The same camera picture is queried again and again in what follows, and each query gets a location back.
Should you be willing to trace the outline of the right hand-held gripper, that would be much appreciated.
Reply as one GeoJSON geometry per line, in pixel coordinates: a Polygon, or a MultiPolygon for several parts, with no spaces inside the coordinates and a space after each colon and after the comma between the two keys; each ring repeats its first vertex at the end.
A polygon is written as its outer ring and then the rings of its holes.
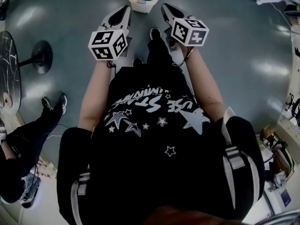
{"type": "Polygon", "coordinates": [[[194,15],[168,3],[161,6],[161,12],[170,26],[165,30],[169,48],[176,48],[177,44],[185,47],[204,46],[209,28],[201,20],[193,19],[194,15]]]}

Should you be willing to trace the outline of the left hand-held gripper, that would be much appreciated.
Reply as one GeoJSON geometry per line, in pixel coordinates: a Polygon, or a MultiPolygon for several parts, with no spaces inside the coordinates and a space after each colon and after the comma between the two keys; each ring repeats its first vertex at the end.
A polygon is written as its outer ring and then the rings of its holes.
{"type": "Polygon", "coordinates": [[[104,17],[97,31],[92,32],[88,48],[95,60],[114,61],[127,56],[132,40],[127,37],[130,13],[131,7],[128,5],[117,8],[104,17]]]}

